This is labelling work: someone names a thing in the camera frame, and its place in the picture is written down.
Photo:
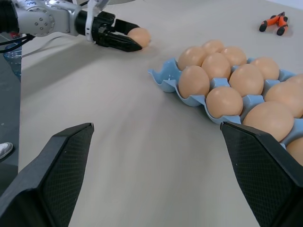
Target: table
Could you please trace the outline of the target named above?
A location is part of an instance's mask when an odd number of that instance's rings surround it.
[[[219,126],[162,92],[147,69],[219,38],[303,72],[303,13],[264,0],[135,0],[107,11],[147,28],[150,47],[124,53],[62,34],[24,47],[19,170],[53,134],[93,122],[71,227],[257,227]],[[285,36],[258,31],[282,11]]]

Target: orange pliers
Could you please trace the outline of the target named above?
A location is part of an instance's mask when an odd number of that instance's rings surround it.
[[[288,29],[287,20],[288,20],[288,17],[285,16],[285,12],[282,12],[278,15],[273,15],[273,16],[271,16],[270,19],[262,22],[262,24],[260,25],[259,31],[264,32],[266,30],[267,26],[277,24],[279,26],[279,29],[277,30],[276,34],[283,35]]]

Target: brown egg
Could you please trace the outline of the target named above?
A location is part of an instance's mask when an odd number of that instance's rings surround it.
[[[221,54],[231,66],[246,64],[246,54],[237,46],[227,46],[221,51]]]
[[[279,66],[271,58],[257,58],[251,64],[257,66],[261,71],[264,79],[278,79],[279,78]]]
[[[213,78],[228,79],[231,75],[231,66],[221,53],[208,55],[202,64],[202,68],[207,73],[209,80],[212,80]]]
[[[148,46],[151,41],[150,33],[142,27],[136,27],[129,31],[127,34],[128,37],[132,38],[135,42],[137,42],[142,48]]]
[[[213,39],[203,44],[202,48],[207,54],[220,53],[224,48],[224,44],[220,40]]]
[[[303,137],[288,144],[286,150],[300,165],[303,166]]]
[[[229,84],[244,97],[246,95],[261,95],[264,80],[260,70],[256,66],[245,64],[238,67],[232,73]]]
[[[184,70],[187,66],[201,66],[206,57],[206,52],[200,46],[187,48],[178,59],[178,68]]]
[[[264,102],[249,111],[243,124],[267,132],[280,142],[291,131],[294,117],[282,103]]]
[[[209,92],[209,79],[200,66],[187,67],[179,79],[178,90],[183,98],[192,96],[206,96]]]
[[[293,76],[287,80],[288,82],[293,82],[299,85],[301,88],[303,88],[303,74],[299,74],[296,76]]]
[[[264,100],[284,104],[295,118],[303,115],[303,89],[295,83],[285,81],[275,84],[268,90]]]
[[[209,92],[206,106],[214,118],[235,116],[241,114],[243,100],[240,94],[231,87],[216,87]]]

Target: shoe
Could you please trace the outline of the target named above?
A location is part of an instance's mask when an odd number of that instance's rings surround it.
[[[8,155],[13,148],[14,146],[12,143],[0,143],[0,159]]]

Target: blue egg tray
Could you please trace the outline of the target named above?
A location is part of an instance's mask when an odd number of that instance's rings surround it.
[[[247,59],[247,63],[251,63],[254,58]],[[238,66],[232,67],[232,72],[234,72]],[[214,118],[210,115],[207,110],[205,96],[190,96],[189,98],[182,98],[179,91],[178,91],[178,82],[179,78],[182,74],[177,67],[177,62],[174,58],[169,59],[168,61],[164,62],[162,70],[160,72],[156,72],[155,70],[148,70],[157,83],[157,85],[167,93],[176,92],[178,97],[181,99],[183,103],[188,106],[199,106],[203,105],[206,111],[207,116],[216,124],[220,124],[222,122],[234,122],[241,124],[244,118],[246,117],[247,113],[256,105],[264,102],[264,95],[266,92],[275,84],[286,81],[287,79],[291,78],[295,74],[289,72],[287,70],[280,70],[279,79],[278,80],[265,80],[264,81],[264,88],[262,95],[255,96],[255,95],[247,95],[243,97],[243,111],[241,115],[237,116],[222,116],[220,118]],[[228,80],[226,78],[214,78],[210,81],[210,90],[220,87],[220,86],[227,86],[230,87]],[[294,126],[290,133],[286,136],[286,138],[281,142],[281,145],[285,147],[291,141],[303,137],[303,119],[295,119]]]

